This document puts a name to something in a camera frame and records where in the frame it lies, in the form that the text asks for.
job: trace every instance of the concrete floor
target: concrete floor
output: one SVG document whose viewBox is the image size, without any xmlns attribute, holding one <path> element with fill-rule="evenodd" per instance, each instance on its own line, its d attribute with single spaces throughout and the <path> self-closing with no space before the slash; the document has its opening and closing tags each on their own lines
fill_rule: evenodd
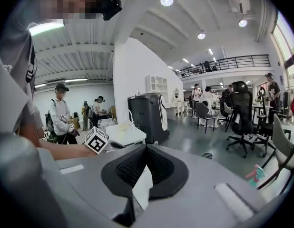
<svg viewBox="0 0 294 228">
<path fill-rule="evenodd" d="M 239 144 L 231 146 L 228 151 L 225 150 L 226 146 L 234 141 L 233 139 L 226 140 L 228 136 L 234 133 L 230 128 L 225 133 L 224 124 L 214 131 L 208 127 L 206 134 L 204 134 L 205 127 L 200 126 L 197 129 L 196 124 L 191 125 L 195 122 L 197 122 L 196 119 L 186 114 L 176 118 L 176 120 L 168 119 L 170 136 L 160 145 L 196 155 L 202 155 L 206 152 L 211 153 L 213 155 L 212 160 L 222 164 L 244 179 L 248 173 L 253 171 L 255 164 L 262 166 L 273 151 L 273 149 L 268 148 L 267 156 L 262 158 L 265 151 L 264 145 L 256 145 L 253 151 L 247 146 L 248 154 L 247 158 L 244 159 L 242 156 L 245 152 Z"/>
</svg>

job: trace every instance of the black metal railing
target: black metal railing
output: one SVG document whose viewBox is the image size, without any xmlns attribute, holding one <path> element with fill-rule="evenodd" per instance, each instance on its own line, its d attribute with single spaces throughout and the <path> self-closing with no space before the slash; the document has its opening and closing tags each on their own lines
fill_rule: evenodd
<svg viewBox="0 0 294 228">
<path fill-rule="evenodd" d="M 176 72 L 179 78 L 189 77 L 198 74 L 214 72 L 218 70 L 225 70 L 231 68 L 242 67 L 270 67 L 269 55 L 248 55 L 240 57 L 229 57 L 212 61 L 208 63 L 198 64 L 192 67 Z"/>
</svg>

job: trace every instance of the fluorescent light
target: fluorescent light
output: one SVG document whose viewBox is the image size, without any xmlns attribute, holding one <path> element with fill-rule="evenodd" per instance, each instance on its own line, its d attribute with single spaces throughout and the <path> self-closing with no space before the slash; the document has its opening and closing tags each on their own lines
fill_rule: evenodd
<svg viewBox="0 0 294 228">
<path fill-rule="evenodd" d="M 247 21 L 245 19 L 243 19 L 239 22 L 240 27 L 245 27 L 246 25 L 247 25 Z"/>
<path fill-rule="evenodd" d="M 198 34 L 198 39 L 202 40 L 204 38 L 205 38 L 205 34 L 204 33 Z"/>
<path fill-rule="evenodd" d="M 57 29 L 63 27 L 62 19 L 58 19 L 57 21 L 36 25 L 29 29 L 32 36 L 37 35 L 41 32 L 50 30 L 50 29 Z"/>
<path fill-rule="evenodd" d="M 170 6 L 173 3 L 174 3 L 174 0 L 161 0 L 161 4 L 163 6 Z"/>
<path fill-rule="evenodd" d="M 36 85 L 35 88 L 39 88 L 39 87 L 43 87 L 43 86 L 47 86 L 47 85 L 46 84 Z"/>
<path fill-rule="evenodd" d="M 65 83 L 67 82 L 76 82 L 76 81 L 86 81 L 88 80 L 87 78 L 76 78 L 76 79 L 67 79 L 65 80 Z"/>
</svg>

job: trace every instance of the black t-shirt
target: black t-shirt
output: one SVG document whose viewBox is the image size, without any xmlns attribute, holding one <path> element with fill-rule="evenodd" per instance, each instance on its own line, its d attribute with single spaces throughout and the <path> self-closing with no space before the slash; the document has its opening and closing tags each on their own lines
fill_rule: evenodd
<svg viewBox="0 0 294 228">
<path fill-rule="evenodd" d="M 269 85 L 269 96 L 271 98 L 274 97 L 274 95 L 276 95 L 278 92 L 280 92 L 280 88 L 278 86 L 278 84 L 274 81 Z M 280 96 L 275 98 L 274 101 L 270 102 L 270 106 L 276 106 L 277 108 L 279 107 L 280 104 Z"/>
</svg>

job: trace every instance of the ceiling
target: ceiling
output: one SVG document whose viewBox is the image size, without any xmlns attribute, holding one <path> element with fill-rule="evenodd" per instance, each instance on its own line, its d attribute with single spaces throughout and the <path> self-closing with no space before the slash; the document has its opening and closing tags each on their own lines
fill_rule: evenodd
<svg viewBox="0 0 294 228">
<path fill-rule="evenodd" d="M 64 27 L 33 36 L 39 64 L 36 84 L 83 77 L 112 82 L 114 45 L 125 43 L 129 36 L 173 68 L 182 69 L 190 66 L 182 61 L 184 57 L 193 64 L 223 58 L 220 35 L 256 34 L 259 29 L 258 20 L 240 28 L 241 16 L 231 11 L 228 0 L 174 0 L 169 7 L 160 0 L 121 1 L 123 10 L 110 21 L 64 19 Z M 251 4 L 247 16 L 254 16 L 260 4 Z M 202 30 L 206 38 L 198 40 Z"/>
<path fill-rule="evenodd" d="M 139 20 L 131 37 L 137 38 L 174 69 L 181 70 L 205 60 L 223 58 L 222 41 L 237 39 L 244 34 L 257 37 L 264 21 L 261 0 L 249 0 L 250 10 L 245 28 L 238 23 L 244 15 L 232 12 L 229 0 L 174 0 L 163 6 L 157 0 Z M 204 31 L 206 38 L 197 39 Z M 212 48 L 214 55 L 207 54 Z M 182 61 L 186 58 L 189 64 Z"/>
</svg>

